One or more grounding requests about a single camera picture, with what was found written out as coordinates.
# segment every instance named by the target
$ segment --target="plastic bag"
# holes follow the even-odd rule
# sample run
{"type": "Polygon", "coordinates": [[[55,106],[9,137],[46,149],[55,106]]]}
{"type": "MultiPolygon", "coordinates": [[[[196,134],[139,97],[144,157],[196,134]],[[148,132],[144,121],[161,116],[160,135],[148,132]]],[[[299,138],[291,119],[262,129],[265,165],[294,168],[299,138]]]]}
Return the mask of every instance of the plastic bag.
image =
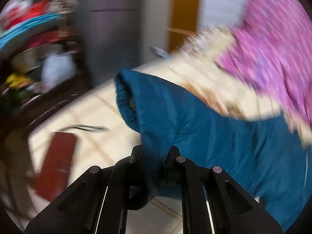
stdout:
{"type": "Polygon", "coordinates": [[[48,91],[76,74],[70,54],[50,53],[43,63],[41,82],[48,91]]]}

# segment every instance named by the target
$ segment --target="wall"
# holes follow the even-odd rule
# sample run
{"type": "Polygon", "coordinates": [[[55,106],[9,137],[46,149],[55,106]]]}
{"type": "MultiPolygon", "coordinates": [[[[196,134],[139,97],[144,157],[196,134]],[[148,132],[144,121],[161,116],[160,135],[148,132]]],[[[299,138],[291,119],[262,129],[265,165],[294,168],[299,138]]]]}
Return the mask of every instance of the wall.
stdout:
{"type": "Polygon", "coordinates": [[[140,65],[141,0],[77,0],[78,34],[94,86],[140,65]]]}
{"type": "Polygon", "coordinates": [[[141,63],[156,58],[150,47],[167,50],[169,34],[166,28],[170,27],[171,5],[171,0],[143,0],[141,63]]]}
{"type": "Polygon", "coordinates": [[[198,29],[204,26],[234,26],[241,22],[246,0],[201,0],[198,29]]]}

